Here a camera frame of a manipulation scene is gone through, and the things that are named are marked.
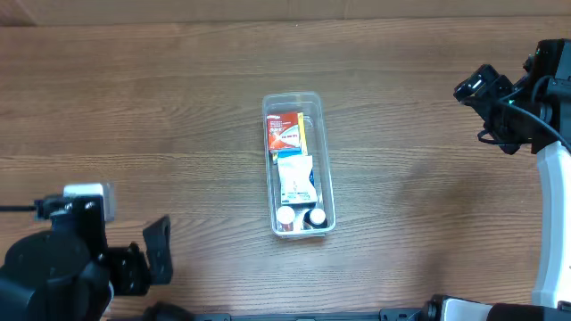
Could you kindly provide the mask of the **orange tablet tube white cap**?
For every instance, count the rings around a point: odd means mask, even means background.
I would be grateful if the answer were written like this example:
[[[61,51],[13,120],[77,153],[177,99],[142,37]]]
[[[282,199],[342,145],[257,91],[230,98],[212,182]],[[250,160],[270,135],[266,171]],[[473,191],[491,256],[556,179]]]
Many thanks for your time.
[[[276,211],[277,228],[282,232],[294,230],[295,211],[290,206],[281,206]]]

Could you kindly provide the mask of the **blue yellow VapoDrops box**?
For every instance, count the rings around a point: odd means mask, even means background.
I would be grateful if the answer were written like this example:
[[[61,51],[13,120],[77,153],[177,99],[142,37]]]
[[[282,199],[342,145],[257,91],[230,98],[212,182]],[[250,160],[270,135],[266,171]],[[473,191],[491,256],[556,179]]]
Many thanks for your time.
[[[306,134],[305,134],[305,126],[304,126],[304,115],[302,112],[297,112],[299,117],[299,127],[300,127],[300,134],[301,134],[301,149],[299,151],[284,151],[284,152],[270,152],[271,159],[274,164],[277,164],[277,160],[279,158],[285,158],[288,156],[293,155],[307,155],[307,141],[306,141]]]

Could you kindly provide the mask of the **white blue medicine box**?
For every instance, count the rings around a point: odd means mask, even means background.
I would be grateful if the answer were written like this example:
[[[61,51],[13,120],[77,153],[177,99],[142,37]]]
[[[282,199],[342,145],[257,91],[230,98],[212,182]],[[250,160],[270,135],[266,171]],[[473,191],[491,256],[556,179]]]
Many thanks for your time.
[[[317,190],[311,182],[313,159],[294,155],[277,160],[282,205],[315,203]]]

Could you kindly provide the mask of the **dark syrup bottle white cap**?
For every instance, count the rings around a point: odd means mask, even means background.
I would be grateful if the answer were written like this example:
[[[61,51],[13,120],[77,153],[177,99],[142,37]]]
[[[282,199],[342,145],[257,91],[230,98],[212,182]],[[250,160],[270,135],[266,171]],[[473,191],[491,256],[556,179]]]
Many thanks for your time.
[[[304,230],[327,228],[326,212],[320,208],[308,210],[303,215],[302,226]]]

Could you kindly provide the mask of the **red white medicine box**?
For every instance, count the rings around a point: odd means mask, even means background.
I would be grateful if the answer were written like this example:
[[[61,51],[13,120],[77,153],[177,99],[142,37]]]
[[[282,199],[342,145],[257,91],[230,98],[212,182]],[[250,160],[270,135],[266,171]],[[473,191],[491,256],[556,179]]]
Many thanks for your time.
[[[297,112],[269,114],[266,121],[270,152],[299,151],[301,149]]]

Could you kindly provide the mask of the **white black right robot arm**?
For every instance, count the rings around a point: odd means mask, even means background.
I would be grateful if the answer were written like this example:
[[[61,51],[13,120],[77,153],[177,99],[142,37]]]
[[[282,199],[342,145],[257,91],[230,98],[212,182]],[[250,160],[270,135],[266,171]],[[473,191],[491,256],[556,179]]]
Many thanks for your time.
[[[455,98],[483,120],[477,138],[512,155],[524,144],[537,159],[542,240],[529,305],[484,304],[435,295],[412,320],[568,320],[570,318],[570,42],[546,39],[511,83],[484,64],[459,83]]]

